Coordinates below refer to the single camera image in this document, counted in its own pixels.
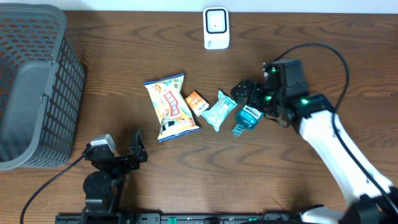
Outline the mint green wipes packet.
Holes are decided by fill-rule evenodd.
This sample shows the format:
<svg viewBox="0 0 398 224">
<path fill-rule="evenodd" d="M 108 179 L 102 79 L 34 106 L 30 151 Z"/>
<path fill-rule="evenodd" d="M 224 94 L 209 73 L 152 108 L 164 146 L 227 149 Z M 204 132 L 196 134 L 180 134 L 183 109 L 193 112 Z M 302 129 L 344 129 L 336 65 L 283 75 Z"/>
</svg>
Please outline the mint green wipes packet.
<svg viewBox="0 0 398 224">
<path fill-rule="evenodd" d="M 226 117 L 237 105 L 231 97 L 219 90 L 218 101 L 209 110 L 202 112 L 201 115 L 218 132 Z"/>
</svg>

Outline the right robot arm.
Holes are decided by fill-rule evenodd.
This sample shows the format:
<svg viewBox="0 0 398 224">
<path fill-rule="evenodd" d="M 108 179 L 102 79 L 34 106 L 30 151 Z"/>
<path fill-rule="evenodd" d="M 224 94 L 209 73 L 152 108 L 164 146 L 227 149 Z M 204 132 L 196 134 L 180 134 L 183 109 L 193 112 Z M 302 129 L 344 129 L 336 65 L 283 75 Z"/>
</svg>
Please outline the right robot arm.
<svg viewBox="0 0 398 224">
<path fill-rule="evenodd" d="M 336 180 L 347 211 L 314 205 L 275 223 L 397 223 L 397 187 L 382 175 L 345 131 L 325 95 L 309 93 L 301 61 L 264 64 L 264 83 L 241 80 L 231 96 L 254 116 L 288 128 L 311 145 Z"/>
</svg>

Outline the yellow snack chip bag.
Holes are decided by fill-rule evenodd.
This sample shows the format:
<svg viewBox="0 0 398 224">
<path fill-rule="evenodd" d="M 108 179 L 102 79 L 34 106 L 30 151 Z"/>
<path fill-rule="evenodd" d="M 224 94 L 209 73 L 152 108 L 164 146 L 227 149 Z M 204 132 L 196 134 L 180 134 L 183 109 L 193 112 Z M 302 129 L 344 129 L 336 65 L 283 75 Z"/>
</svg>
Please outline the yellow snack chip bag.
<svg viewBox="0 0 398 224">
<path fill-rule="evenodd" d="M 184 76 L 179 73 L 144 83 L 160 123 L 158 142 L 200 130 L 181 95 Z"/>
</svg>

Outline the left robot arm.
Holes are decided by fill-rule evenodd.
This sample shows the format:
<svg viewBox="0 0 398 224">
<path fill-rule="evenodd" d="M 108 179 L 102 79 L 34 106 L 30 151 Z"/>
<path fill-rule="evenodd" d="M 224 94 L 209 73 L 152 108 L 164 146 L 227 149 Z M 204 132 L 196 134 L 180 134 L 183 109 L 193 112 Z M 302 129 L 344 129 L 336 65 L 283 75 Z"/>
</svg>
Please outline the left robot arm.
<svg viewBox="0 0 398 224">
<path fill-rule="evenodd" d="M 147 162 L 142 135 L 137 130 L 128 147 L 129 154 L 115 155 L 116 145 L 110 134 L 95 137 L 86 145 L 83 158 L 97 168 L 83 183 L 86 194 L 82 223 L 135 223 L 131 212 L 120 209 L 119 203 L 127 176 Z"/>
</svg>

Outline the small orange snack packet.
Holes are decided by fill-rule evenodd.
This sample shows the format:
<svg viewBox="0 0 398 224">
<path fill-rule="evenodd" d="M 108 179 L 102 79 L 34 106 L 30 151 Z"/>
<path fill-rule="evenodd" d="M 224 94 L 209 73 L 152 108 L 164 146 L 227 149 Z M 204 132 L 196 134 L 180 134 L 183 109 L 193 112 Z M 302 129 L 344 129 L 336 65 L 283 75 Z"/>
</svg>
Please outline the small orange snack packet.
<svg viewBox="0 0 398 224">
<path fill-rule="evenodd" d="M 202 112 L 206 111 L 210 106 L 197 91 L 193 91 L 188 95 L 185 98 L 185 102 L 197 117 L 200 117 Z"/>
</svg>

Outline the teal mouthwash bottle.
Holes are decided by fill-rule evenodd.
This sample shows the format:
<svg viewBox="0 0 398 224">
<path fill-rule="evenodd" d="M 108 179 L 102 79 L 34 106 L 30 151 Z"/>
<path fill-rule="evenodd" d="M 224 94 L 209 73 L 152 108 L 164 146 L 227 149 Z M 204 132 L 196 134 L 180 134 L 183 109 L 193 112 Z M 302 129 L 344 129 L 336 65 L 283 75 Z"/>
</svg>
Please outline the teal mouthwash bottle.
<svg viewBox="0 0 398 224">
<path fill-rule="evenodd" d="M 245 105 L 238 111 L 235 117 L 236 125 L 232 130 L 233 134 L 237 137 L 240 137 L 245 130 L 253 130 L 263 116 L 263 112 Z"/>
</svg>

